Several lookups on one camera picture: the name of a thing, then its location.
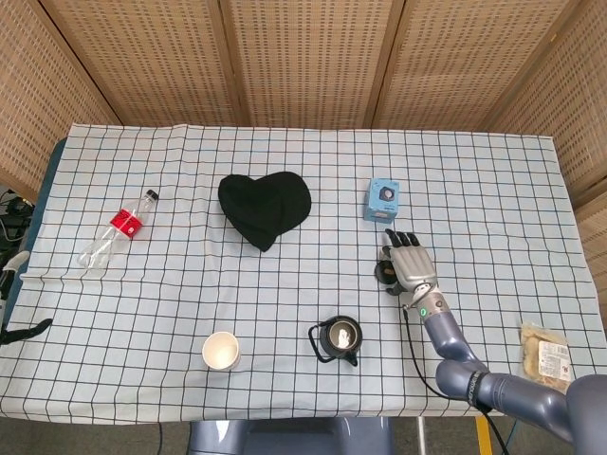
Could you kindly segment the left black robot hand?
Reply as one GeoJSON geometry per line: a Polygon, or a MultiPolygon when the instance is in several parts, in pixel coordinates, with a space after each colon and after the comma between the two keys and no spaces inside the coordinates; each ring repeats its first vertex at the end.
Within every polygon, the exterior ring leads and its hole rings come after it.
{"type": "Polygon", "coordinates": [[[52,318],[46,318],[40,323],[27,329],[9,331],[5,325],[0,329],[0,346],[9,345],[17,341],[24,341],[42,334],[53,322],[52,318]]]}

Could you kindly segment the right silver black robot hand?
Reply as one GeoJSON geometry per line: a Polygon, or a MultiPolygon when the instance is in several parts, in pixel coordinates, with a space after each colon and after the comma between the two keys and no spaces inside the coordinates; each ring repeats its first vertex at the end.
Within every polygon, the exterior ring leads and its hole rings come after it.
{"type": "Polygon", "coordinates": [[[398,281],[386,285],[386,292],[399,296],[403,292],[414,293],[419,286],[437,286],[433,261],[412,232],[385,229],[390,243],[381,248],[380,260],[392,263],[398,281]]]}

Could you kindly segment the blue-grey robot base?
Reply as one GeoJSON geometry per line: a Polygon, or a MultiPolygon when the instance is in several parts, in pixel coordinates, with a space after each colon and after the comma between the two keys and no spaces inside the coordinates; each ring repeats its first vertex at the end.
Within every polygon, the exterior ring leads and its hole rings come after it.
{"type": "Polygon", "coordinates": [[[394,455],[385,417],[217,420],[191,423],[188,455],[394,455]]]}

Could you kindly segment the black teapot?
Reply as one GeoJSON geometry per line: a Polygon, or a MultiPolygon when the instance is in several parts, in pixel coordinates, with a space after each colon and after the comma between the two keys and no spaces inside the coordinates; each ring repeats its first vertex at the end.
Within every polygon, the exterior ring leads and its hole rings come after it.
{"type": "Polygon", "coordinates": [[[307,335],[319,362],[343,360],[353,367],[359,365],[358,352],[363,336],[355,319],[337,315],[311,326],[307,335]]]}

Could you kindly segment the small blue cardboard box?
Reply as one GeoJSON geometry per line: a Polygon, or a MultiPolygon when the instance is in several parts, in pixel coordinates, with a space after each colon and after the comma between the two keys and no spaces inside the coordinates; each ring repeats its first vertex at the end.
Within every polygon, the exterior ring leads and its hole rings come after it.
{"type": "Polygon", "coordinates": [[[363,219],[365,221],[390,224],[399,209],[399,184],[386,178],[372,178],[365,195],[363,219]]]}

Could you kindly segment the clear bottle with red label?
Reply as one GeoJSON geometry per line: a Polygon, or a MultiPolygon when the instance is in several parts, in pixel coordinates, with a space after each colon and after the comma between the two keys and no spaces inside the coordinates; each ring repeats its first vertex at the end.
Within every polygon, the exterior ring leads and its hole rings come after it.
{"type": "Polygon", "coordinates": [[[121,207],[96,239],[78,258],[87,269],[106,268],[110,260],[124,252],[156,209],[158,194],[148,190],[138,200],[121,207]]]}

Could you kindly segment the black knit beanie hat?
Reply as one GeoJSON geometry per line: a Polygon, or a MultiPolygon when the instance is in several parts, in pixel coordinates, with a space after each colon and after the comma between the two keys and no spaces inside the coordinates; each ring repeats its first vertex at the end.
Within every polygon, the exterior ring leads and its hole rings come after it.
{"type": "Polygon", "coordinates": [[[233,227],[260,251],[268,251],[282,234],[309,215],[312,201],[304,180],[292,172],[258,179],[230,174],[218,187],[220,207],[233,227]]]}

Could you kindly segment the packaged snack in clear wrapper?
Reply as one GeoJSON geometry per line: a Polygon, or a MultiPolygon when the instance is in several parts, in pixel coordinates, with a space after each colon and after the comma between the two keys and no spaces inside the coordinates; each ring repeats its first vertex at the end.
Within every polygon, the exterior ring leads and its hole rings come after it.
{"type": "Polygon", "coordinates": [[[566,393],[573,375],[567,340],[536,324],[523,323],[520,341],[524,377],[566,393]]]}

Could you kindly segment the blue checked tablecloth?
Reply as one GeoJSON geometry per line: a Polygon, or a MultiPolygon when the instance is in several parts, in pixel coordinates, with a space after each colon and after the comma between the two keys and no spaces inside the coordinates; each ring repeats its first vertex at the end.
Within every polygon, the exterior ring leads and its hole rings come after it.
{"type": "Polygon", "coordinates": [[[547,136],[470,132],[74,125],[9,326],[53,319],[0,348],[0,416],[132,424],[200,418],[457,415],[434,398],[439,356],[374,269],[388,240],[363,219],[374,177],[396,181],[394,227],[414,233],[472,350],[520,373],[519,328],[566,337],[573,373],[607,373],[607,341],[576,220],[547,136]],[[230,174],[299,175],[311,211],[266,252],[220,207],[230,174]],[[156,209],[102,269],[78,263],[116,212],[156,191],[156,209]],[[341,315],[359,365],[323,364],[308,329],[341,315]],[[202,357],[230,332],[240,360],[202,357]]]}

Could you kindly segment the yellow table leg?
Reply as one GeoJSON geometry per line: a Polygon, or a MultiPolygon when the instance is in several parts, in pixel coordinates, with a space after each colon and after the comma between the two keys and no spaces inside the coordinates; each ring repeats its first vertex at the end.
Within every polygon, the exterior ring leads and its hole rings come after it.
{"type": "Polygon", "coordinates": [[[493,455],[490,430],[487,418],[484,416],[477,416],[475,418],[475,425],[478,439],[479,454],[493,455]]]}

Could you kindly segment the white paper cup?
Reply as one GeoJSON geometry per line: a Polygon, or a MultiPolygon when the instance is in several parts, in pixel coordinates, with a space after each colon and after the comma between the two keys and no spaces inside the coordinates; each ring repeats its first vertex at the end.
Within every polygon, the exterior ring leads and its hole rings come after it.
{"type": "Polygon", "coordinates": [[[238,364],[240,355],[238,339],[230,332],[215,332],[203,343],[204,363],[214,371],[230,371],[238,364]]]}

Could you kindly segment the woven bamboo folding screen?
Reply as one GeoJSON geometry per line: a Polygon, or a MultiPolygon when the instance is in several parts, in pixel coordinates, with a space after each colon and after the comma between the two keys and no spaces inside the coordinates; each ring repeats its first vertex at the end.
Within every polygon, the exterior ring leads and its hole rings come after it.
{"type": "Polygon", "coordinates": [[[0,188],[75,122],[550,136],[607,328],[607,0],[0,0],[0,188]]]}

